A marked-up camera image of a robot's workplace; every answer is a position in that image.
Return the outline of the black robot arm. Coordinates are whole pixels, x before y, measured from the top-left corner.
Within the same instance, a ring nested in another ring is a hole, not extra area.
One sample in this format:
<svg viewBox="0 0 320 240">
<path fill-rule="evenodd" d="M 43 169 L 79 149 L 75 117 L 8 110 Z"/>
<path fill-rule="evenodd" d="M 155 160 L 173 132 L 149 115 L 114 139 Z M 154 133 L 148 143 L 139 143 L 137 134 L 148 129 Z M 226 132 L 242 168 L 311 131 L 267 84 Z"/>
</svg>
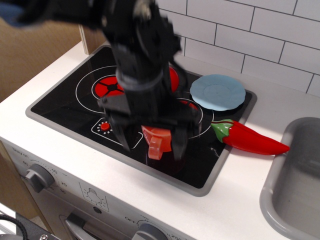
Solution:
<svg viewBox="0 0 320 240">
<path fill-rule="evenodd" d="M 200 132 L 200 115 L 173 95 L 169 66 L 175 64 L 181 42 L 155 1 L 3 0 L 0 16 L 17 28 L 57 21 L 102 31 L 124 90 L 123 95 L 98 101 L 116 138 L 128 149 L 129 127 L 168 129 L 174 158 L 184 156 L 189 136 Z"/>
</svg>

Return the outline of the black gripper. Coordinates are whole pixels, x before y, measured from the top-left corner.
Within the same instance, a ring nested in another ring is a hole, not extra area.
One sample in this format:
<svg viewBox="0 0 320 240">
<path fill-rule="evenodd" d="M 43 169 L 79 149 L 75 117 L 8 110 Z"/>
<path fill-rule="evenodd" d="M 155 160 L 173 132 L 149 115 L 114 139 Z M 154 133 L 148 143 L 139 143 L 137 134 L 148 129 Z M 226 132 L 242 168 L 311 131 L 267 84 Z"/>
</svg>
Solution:
<svg viewBox="0 0 320 240">
<path fill-rule="evenodd" d="M 125 150 L 130 150 L 126 130 L 132 126 L 148 126 L 171 130 L 174 159 L 184 156 L 190 133 L 201 130 L 201 114 L 178 100 L 178 86 L 178 81 L 165 79 L 146 89 L 143 85 L 135 90 L 117 88 L 98 100 L 113 134 Z"/>
</svg>

